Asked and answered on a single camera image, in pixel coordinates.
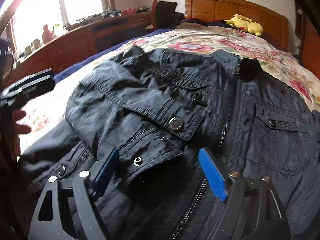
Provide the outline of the person's left hand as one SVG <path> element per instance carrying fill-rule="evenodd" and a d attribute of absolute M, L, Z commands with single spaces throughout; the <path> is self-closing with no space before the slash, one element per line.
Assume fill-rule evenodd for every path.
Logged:
<path fill-rule="evenodd" d="M 17 110 L 12 113 L 13 117 L 13 148 L 11 157 L 14 161 L 21 155 L 20 148 L 20 134 L 28 134 L 31 132 L 31 127 L 25 124 L 18 124 L 17 122 L 22 120 L 26 116 L 26 112 L 23 110 Z"/>

